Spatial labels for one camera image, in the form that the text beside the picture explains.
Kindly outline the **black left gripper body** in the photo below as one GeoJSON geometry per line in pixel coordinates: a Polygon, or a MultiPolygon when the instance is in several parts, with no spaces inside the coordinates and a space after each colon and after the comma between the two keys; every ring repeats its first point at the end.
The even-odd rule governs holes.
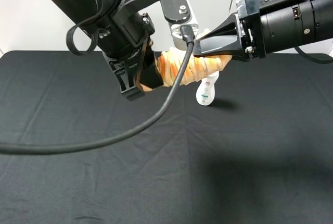
{"type": "Polygon", "coordinates": [[[87,0],[87,53],[99,47],[113,59],[129,59],[155,32],[138,12],[156,0],[87,0]]]}

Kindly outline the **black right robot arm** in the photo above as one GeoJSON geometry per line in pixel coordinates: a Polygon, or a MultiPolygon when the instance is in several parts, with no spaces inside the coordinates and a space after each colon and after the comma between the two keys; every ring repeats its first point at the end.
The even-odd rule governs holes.
{"type": "Polygon", "coordinates": [[[264,58],[332,38],[332,0],[238,0],[237,12],[195,42],[193,55],[264,58]]]}

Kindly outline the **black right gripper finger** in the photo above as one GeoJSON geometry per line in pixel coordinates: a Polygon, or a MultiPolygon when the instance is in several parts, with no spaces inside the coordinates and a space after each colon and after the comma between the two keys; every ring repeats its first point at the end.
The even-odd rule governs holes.
{"type": "Polygon", "coordinates": [[[201,41],[195,40],[193,55],[195,57],[212,57],[231,55],[234,60],[247,61],[241,42],[238,14],[233,13],[214,30],[221,35],[201,41]]]}
{"type": "Polygon", "coordinates": [[[219,30],[209,30],[209,29],[204,29],[204,31],[200,34],[197,35],[197,41],[201,41],[203,39],[208,39],[214,36],[219,36],[221,35],[221,32],[219,30]]]}

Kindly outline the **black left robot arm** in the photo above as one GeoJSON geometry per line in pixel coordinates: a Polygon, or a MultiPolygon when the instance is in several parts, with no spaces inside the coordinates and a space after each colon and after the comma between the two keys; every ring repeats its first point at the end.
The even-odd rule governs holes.
{"type": "Polygon", "coordinates": [[[151,49],[155,28],[148,14],[125,8],[130,0],[51,1],[74,22],[66,34],[68,50],[85,56],[99,47],[128,100],[163,86],[156,68],[160,53],[151,49]]]}

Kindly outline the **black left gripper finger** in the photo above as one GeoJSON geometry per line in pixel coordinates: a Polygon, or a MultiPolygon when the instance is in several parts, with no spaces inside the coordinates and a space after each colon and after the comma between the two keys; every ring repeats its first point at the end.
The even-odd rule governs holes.
{"type": "Polygon", "coordinates": [[[129,101],[134,101],[145,95],[140,84],[143,67],[144,51],[136,51],[131,55],[115,59],[103,52],[103,57],[116,77],[121,94],[129,101]]]}
{"type": "Polygon", "coordinates": [[[143,67],[140,74],[140,83],[149,89],[156,89],[163,86],[162,76],[157,68],[157,61],[161,57],[161,52],[154,52],[151,46],[147,46],[143,67]]]}

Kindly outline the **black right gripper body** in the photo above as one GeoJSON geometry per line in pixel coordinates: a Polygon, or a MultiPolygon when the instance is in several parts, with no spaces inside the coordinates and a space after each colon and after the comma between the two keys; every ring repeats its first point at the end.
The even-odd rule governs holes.
{"type": "Polygon", "coordinates": [[[259,0],[237,0],[242,47],[246,57],[266,56],[259,0]]]}

